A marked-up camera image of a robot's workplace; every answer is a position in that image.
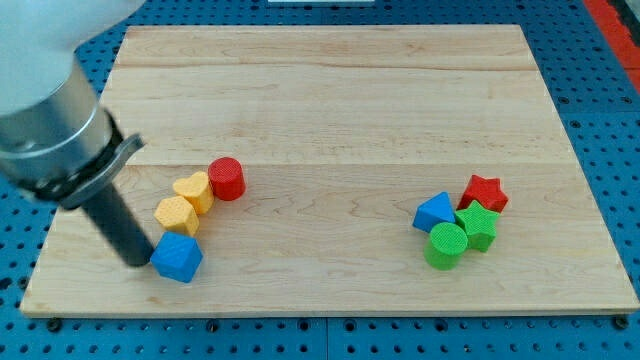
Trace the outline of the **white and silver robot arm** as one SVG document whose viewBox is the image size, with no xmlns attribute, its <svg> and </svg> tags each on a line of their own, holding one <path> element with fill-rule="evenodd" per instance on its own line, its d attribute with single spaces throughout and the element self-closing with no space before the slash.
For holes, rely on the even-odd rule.
<svg viewBox="0 0 640 360">
<path fill-rule="evenodd" d="M 74 209 L 104 191 L 144 143 L 100 105 L 76 49 L 144 0 L 3 0 L 1 172 Z"/>
</svg>

